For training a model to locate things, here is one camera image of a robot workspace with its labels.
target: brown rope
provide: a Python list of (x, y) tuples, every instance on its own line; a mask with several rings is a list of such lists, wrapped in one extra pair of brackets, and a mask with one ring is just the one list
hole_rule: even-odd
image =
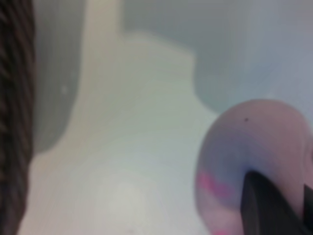
[(16, 235), (26, 210), (34, 28), (31, 0), (0, 0), (0, 235)]

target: white surface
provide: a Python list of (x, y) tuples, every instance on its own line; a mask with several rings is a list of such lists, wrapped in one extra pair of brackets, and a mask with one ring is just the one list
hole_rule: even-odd
[(78, 96), (61, 140), (32, 164), (21, 235), (206, 234), (193, 178), (215, 114), (194, 94), (194, 54), (122, 35), (120, 9), (87, 2)]

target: twisted rope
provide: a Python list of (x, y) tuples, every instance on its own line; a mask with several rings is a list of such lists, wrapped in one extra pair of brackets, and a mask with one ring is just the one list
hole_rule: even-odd
[(0, 235), (16, 235), (26, 210), (34, 28), (31, 0), (0, 0)]

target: black object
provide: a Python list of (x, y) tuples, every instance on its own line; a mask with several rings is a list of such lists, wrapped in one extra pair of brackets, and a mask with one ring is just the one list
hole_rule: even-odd
[(17, 235), (33, 157), (35, 19), (32, 0), (0, 0), (0, 235)]
[(241, 201), (245, 235), (313, 235), (313, 191), (305, 186), (304, 219), (298, 219), (274, 184), (247, 173)]

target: pink stripe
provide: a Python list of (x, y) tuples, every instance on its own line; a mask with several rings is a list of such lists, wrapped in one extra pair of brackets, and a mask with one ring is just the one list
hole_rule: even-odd
[(218, 183), (213, 177), (201, 172), (197, 178), (197, 185), (199, 188), (205, 189), (217, 197), (229, 197), (231, 189), (228, 185)]

